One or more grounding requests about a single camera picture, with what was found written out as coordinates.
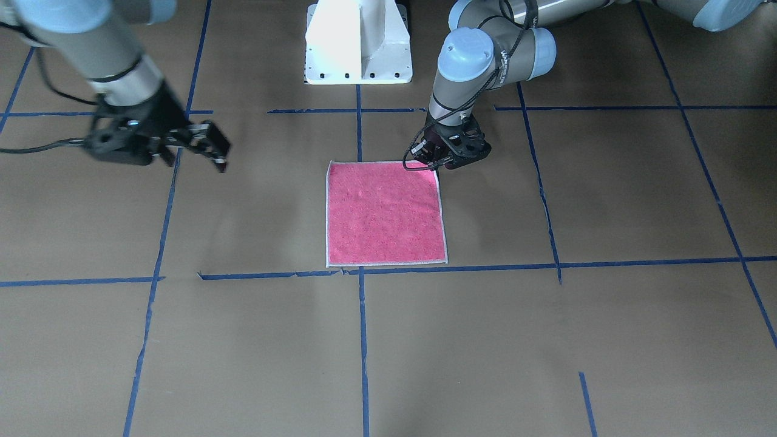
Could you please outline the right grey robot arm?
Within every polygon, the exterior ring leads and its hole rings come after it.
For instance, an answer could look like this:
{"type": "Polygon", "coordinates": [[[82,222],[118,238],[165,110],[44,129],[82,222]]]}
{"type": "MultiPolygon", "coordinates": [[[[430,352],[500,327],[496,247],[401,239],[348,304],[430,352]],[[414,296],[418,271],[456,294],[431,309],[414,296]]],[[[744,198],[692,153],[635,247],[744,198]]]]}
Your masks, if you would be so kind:
{"type": "Polygon", "coordinates": [[[173,166],[173,149],[183,147],[224,172],[230,141],[212,121],[191,122],[130,28],[168,21],[175,11],[175,1],[3,1],[3,28],[34,47],[57,50],[95,92],[84,138],[6,153],[80,147],[99,161],[145,166],[161,158],[173,166]]]}

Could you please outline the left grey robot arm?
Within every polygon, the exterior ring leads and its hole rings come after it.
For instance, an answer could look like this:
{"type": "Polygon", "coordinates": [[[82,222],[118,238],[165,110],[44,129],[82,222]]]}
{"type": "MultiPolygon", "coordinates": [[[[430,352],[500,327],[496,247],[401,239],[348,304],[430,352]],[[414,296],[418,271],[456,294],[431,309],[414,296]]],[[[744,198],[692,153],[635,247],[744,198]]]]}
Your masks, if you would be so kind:
{"type": "Polygon", "coordinates": [[[486,158],[493,110],[529,147],[536,115],[667,111],[694,138],[689,112],[775,111],[774,1],[457,1],[447,25],[405,171],[486,158]]]}

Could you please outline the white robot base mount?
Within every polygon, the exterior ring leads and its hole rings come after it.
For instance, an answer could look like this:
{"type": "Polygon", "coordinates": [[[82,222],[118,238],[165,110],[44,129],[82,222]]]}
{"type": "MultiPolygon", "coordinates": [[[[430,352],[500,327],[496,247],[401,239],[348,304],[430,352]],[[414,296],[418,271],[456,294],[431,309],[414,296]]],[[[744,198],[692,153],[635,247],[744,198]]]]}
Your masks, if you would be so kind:
{"type": "Polygon", "coordinates": [[[307,8],[309,85],[406,84],[413,78],[408,1],[318,1],[307,8]]]}

